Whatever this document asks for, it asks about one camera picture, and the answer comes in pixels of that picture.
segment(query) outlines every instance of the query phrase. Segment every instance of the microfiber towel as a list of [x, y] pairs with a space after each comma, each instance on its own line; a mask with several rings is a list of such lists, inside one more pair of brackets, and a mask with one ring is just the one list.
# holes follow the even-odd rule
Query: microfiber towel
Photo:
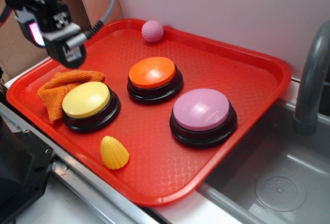
[[57, 72], [38, 90], [38, 96], [47, 109], [51, 124], [63, 117], [62, 102], [70, 90], [85, 82], [104, 81], [104, 78], [103, 73], [96, 71]]

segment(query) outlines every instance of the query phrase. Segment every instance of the orange button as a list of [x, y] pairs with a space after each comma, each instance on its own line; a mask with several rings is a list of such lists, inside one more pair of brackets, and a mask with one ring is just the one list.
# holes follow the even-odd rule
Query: orange button
[[175, 64], [169, 58], [145, 58], [133, 65], [128, 77], [141, 89], [155, 89], [170, 82], [175, 75]]

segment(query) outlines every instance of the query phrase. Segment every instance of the white wall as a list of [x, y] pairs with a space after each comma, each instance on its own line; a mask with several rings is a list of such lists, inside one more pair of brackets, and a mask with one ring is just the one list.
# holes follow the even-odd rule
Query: white wall
[[330, 0], [119, 0], [125, 18], [158, 20], [286, 61], [300, 77]]

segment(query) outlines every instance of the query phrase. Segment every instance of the stainless steel sink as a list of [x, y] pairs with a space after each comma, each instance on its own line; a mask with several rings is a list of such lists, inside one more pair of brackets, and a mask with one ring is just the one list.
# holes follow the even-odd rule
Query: stainless steel sink
[[330, 223], [330, 119], [300, 136], [293, 113], [277, 101], [198, 191], [243, 223]]

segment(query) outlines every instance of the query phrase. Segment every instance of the yellow corn toy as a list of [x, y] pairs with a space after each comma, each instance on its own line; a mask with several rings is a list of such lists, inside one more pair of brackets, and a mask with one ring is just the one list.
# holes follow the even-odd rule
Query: yellow corn toy
[[127, 164], [129, 153], [116, 138], [105, 136], [101, 141], [101, 157], [108, 169], [119, 169]]

